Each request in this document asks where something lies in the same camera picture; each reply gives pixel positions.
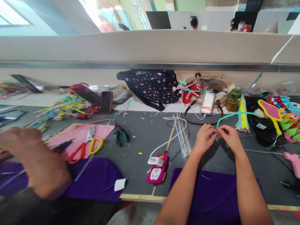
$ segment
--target table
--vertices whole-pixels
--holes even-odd
[[[27,124],[36,116],[36,114],[32,112],[40,110],[42,107],[18,106],[14,109],[28,111],[28,113],[19,121],[2,127],[2,129],[8,129],[13,126],[20,127]],[[91,119],[82,121],[76,120],[74,117],[61,121],[51,120],[48,122],[50,128],[43,133],[43,136],[53,135],[57,130],[64,129],[72,123],[86,123],[109,118],[114,119],[114,121],[105,121],[100,124],[109,123],[110,125],[114,125],[114,123],[117,122],[129,134],[130,142],[123,142],[123,147],[118,147],[115,143],[114,134],[111,132],[106,138],[107,143],[103,149],[96,154],[96,157],[105,157],[111,160],[119,168],[123,177],[128,180],[120,198],[122,200],[163,202],[168,195],[173,169],[181,168],[185,164],[180,152],[178,138],[174,138],[169,145],[164,145],[154,153],[156,156],[167,150],[170,156],[170,164],[164,184],[154,187],[146,183],[146,172],[151,168],[151,166],[147,164],[147,161],[150,153],[156,147],[176,135],[174,122],[163,119],[163,117],[172,117],[173,113],[160,112],[157,116],[151,117],[151,115],[156,115],[156,112],[147,112],[145,114],[145,112],[128,111],[128,115],[124,117],[122,114],[115,116],[115,112],[116,111],[112,114],[94,115]],[[192,113],[188,114],[188,117],[193,121],[197,121]],[[212,115],[207,116],[202,121],[204,123],[212,123],[216,122],[219,118],[220,115]],[[224,119],[220,125],[227,124],[234,126],[237,120],[237,116],[232,116]],[[189,135],[192,146],[195,144],[196,134],[199,128],[199,125],[188,123],[187,134]],[[264,151],[264,148],[256,142],[252,133],[246,134],[240,132],[239,135],[244,148]],[[285,148],[290,153],[300,154],[299,144],[288,143],[285,145]],[[300,211],[300,201],[294,197],[291,190],[287,190],[280,184],[280,181],[294,183],[294,176],[291,172],[270,154],[247,152],[247,155],[256,178],[262,183],[263,193],[269,209]],[[292,169],[289,161],[281,156],[277,157],[281,158],[281,160]],[[201,169],[201,167],[203,167],[203,170],[211,172],[235,174],[234,159],[233,152],[226,146],[222,137],[218,136],[216,142],[201,159],[199,168]]]

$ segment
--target pink glue gun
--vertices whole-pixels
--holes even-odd
[[[290,154],[288,152],[283,153],[286,160],[292,163],[295,176],[300,179],[300,155]]]
[[[150,173],[146,179],[147,183],[159,184],[165,181],[170,157],[167,155],[158,155],[157,157],[163,160],[163,165],[152,165]]]

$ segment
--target polka dot bag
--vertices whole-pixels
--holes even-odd
[[[173,70],[129,70],[117,73],[117,78],[125,81],[144,104],[159,111],[165,109],[163,104],[180,98],[179,90],[172,90],[178,84]]]

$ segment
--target white cable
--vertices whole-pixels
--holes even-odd
[[[195,105],[193,105],[193,106],[191,106],[190,104],[187,104],[187,105],[189,105],[189,106],[191,107],[191,110],[193,111],[193,113],[195,114],[195,116],[197,117],[197,119],[203,120],[203,119],[206,117],[206,114],[204,114],[203,118],[200,119],[200,118],[196,115],[196,113],[194,112],[194,110],[193,110],[193,107],[194,107]],[[180,112],[180,114],[179,114],[179,117],[180,117],[182,111],[186,109],[185,107],[186,107],[186,106],[184,106],[184,108],[181,110],[181,112]]]
[[[200,119],[200,118],[196,115],[196,113],[194,112],[193,106],[191,106],[190,104],[187,104],[187,105],[189,105],[189,106],[191,107],[191,110],[193,111],[193,113],[195,114],[195,116],[196,116],[199,120],[203,120],[203,119],[205,118],[206,115],[204,114],[203,118]],[[163,143],[162,145],[160,145],[160,146],[158,146],[156,149],[154,149],[153,152],[150,154],[150,157],[149,157],[149,158],[152,157],[153,153],[154,153],[156,150],[158,150],[160,147],[164,146],[165,144],[168,144],[171,140],[173,140],[175,137],[177,137],[182,131],[184,131],[185,128],[187,128],[187,121],[186,121],[185,119],[180,118],[181,113],[182,113],[183,110],[185,110],[185,108],[183,108],[183,109],[181,110],[181,112],[180,112],[180,114],[179,114],[179,117],[163,117],[163,119],[166,119],[166,120],[175,120],[175,119],[184,120],[184,121],[185,121],[185,127],[184,127],[178,134],[176,134],[174,137],[172,137],[170,140],[168,140],[167,142]]]
[[[168,140],[167,142],[163,143],[162,145],[158,146],[156,149],[154,149],[154,151],[150,154],[150,157],[152,157],[153,153],[158,150],[160,147],[164,146],[165,144],[169,143],[171,140],[173,140],[174,138],[176,138],[182,131],[184,131],[185,128],[187,128],[187,121],[185,119],[179,118],[179,117],[163,117],[163,119],[166,120],[174,120],[174,119],[180,119],[180,120],[184,120],[185,121],[185,127],[178,133],[176,134],[174,137],[172,137],[170,140]]]

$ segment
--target red-handled scissors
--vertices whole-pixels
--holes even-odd
[[[92,154],[95,154],[97,153],[103,146],[103,143],[104,143],[104,140],[102,138],[94,138],[94,135],[95,135],[95,132],[96,132],[96,125],[94,127],[94,129],[92,128],[89,128],[88,132],[87,132],[87,139],[85,142],[81,143],[81,145],[70,155],[69,159],[68,159],[68,162],[69,164],[75,164],[75,163],[78,163],[80,160],[82,160],[85,156],[85,151],[86,151],[86,146],[87,146],[87,143],[89,141],[92,141],[91,143],[91,146],[90,146],[90,149],[89,149],[89,154],[92,155]],[[96,140],[99,140],[100,141],[100,144],[99,146],[94,150],[94,146],[95,146],[95,141]],[[78,151],[80,151],[80,157],[73,161],[74,160],[74,156],[77,154]]]

